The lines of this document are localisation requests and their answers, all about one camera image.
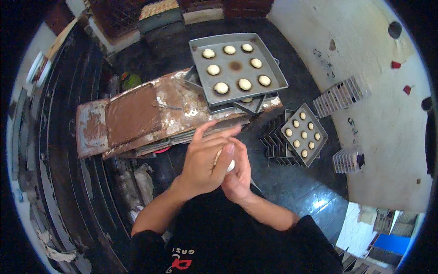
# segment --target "stack of baking trays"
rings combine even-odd
[[[288,87],[279,62],[256,33],[232,33],[189,42],[194,66],[185,81],[205,96],[211,114],[239,108],[261,111],[264,100]]]
[[[307,104],[297,110],[285,110],[269,121],[260,141],[266,147],[266,157],[281,165],[310,167],[319,159],[327,133]]]

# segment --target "red mark on wall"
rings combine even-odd
[[[395,61],[391,62],[392,69],[399,69],[401,66],[402,66],[402,64],[400,64],[399,62],[395,62]]]
[[[412,89],[412,87],[410,87],[410,86],[408,86],[408,85],[406,85],[404,88],[403,88],[403,91],[407,94],[407,95],[409,95],[410,94],[410,91],[411,91],[411,89]]]

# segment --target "forearm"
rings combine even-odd
[[[289,229],[300,219],[294,212],[275,205],[253,193],[239,205],[257,221],[279,231]]]
[[[179,212],[187,199],[170,187],[152,200],[137,216],[131,235],[152,230],[163,234],[172,218]]]

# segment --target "hand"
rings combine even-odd
[[[241,204],[252,195],[249,188],[251,184],[251,166],[246,146],[236,138],[231,137],[229,141],[235,145],[234,160],[236,166],[225,175],[222,190],[231,202]]]
[[[187,149],[183,172],[170,187],[176,189],[186,200],[218,188],[233,159],[235,144],[230,142],[228,138],[237,135],[241,126],[236,125],[203,138],[204,131],[216,123],[217,121],[210,121],[196,129],[192,143]],[[222,149],[222,153],[216,165],[213,165],[220,149]]]

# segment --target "finger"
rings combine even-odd
[[[235,135],[239,134],[239,132],[241,130],[242,130],[242,126],[240,124],[237,124],[237,125],[233,126],[232,128],[208,135],[205,138],[203,138],[202,141],[205,142],[205,141],[208,141],[208,140],[211,140],[214,138],[218,138],[218,137],[229,138],[231,136],[235,136]]]
[[[208,121],[208,122],[203,123],[202,125],[200,125],[200,126],[196,129],[196,131],[194,132],[194,134],[193,134],[192,142],[199,142],[199,141],[202,139],[202,136],[204,135],[204,132],[205,132],[208,128],[210,128],[210,127],[212,127],[212,126],[214,126],[214,125],[216,125],[216,124],[217,124],[217,120],[211,120],[211,121]]]
[[[222,152],[219,155],[216,166],[213,168],[212,172],[212,177],[215,181],[223,182],[226,170],[233,159],[234,147],[235,145],[233,143],[228,143],[222,148]]]
[[[248,159],[248,152],[246,146],[234,137],[229,137],[228,140],[232,142],[236,148],[234,153],[234,160],[236,161],[236,166],[246,169],[250,166]]]
[[[196,149],[205,149],[205,148],[209,148],[209,147],[217,146],[217,145],[222,145],[222,147],[223,147],[227,143],[229,143],[227,138],[219,137],[219,138],[215,138],[213,140],[209,140],[206,142],[197,142],[194,145],[195,145]]]

